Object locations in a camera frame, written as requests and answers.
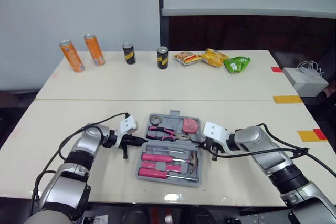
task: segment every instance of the dark wood wall panel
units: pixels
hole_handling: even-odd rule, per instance
[[[335,42],[334,19],[283,16],[171,16],[169,49],[303,53],[319,61]]]

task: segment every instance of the white table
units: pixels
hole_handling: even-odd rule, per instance
[[[271,101],[273,95],[297,95],[271,54],[259,51],[223,51],[230,58],[251,58],[237,74],[204,62],[181,65],[169,53],[169,66],[156,66],[156,52],[135,52],[128,65],[123,52],[104,52],[106,64],[96,67],[90,53],[79,52],[86,69],[75,73],[64,58],[37,95],[37,99],[69,100],[195,100]]]
[[[310,152],[336,170],[336,155],[328,142],[304,143],[297,130],[318,127],[303,104],[275,104],[273,101],[47,101],[37,100],[28,108],[13,133],[0,150],[0,196],[30,198],[35,177],[42,170],[59,143],[88,122],[128,111],[138,121],[134,134],[144,136],[150,113],[195,116],[228,128],[230,131],[264,122],[271,132],[292,144],[310,148]],[[115,129],[118,120],[105,125]],[[64,149],[66,154],[74,138]],[[234,206],[284,206],[276,188],[251,157],[211,161],[202,151],[202,184],[189,188],[138,180],[135,177],[139,148],[129,147],[129,159],[122,151],[99,150],[88,184],[90,201],[101,202],[173,202]],[[61,164],[57,159],[51,169]],[[307,157],[295,160],[305,176],[313,180],[335,204],[334,178]],[[43,190],[51,175],[41,181]]]

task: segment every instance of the pink screwdriver handle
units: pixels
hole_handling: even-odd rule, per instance
[[[138,174],[140,176],[145,176],[145,177],[167,178],[166,172],[161,172],[159,170],[146,169],[146,168],[140,168]]]
[[[152,163],[152,162],[148,162],[148,161],[143,161],[141,163],[141,168],[156,169],[156,163]],[[178,165],[166,165],[165,171],[166,172],[181,173],[181,167],[178,166]]]
[[[166,165],[166,171],[181,173],[181,167],[178,165]]]
[[[168,155],[142,153],[142,160],[171,163],[173,162],[173,157]]]
[[[142,161],[141,168],[156,169],[156,163]]]

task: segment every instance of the green snack bag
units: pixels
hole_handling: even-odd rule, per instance
[[[250,58],[239,56],[236,58],[224,60],[224,65],[227,71],[229,71],[230,73],[240,73],[249,64],[250,61]]]

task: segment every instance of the can lid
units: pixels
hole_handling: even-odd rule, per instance
[[[84,35],[84,39],[93,39],[95,38],[96,36],[94,34],[85,34]]]
[[[159,47],[157,51],[160,54],[165,54],[166,52],[168,52],[168,47]]]
[[[61,41],[60,43],[59,43],[59,46],[60,47],[64,47],[64,46],[67,46],[67,45],[69,45],[69,44],[71,44],[71,40],[63,40],[63,41]]]
[[[131,47],[133,47],[133,43],[125,42],[124,44],[122,44],[122,48],[129,49]]]

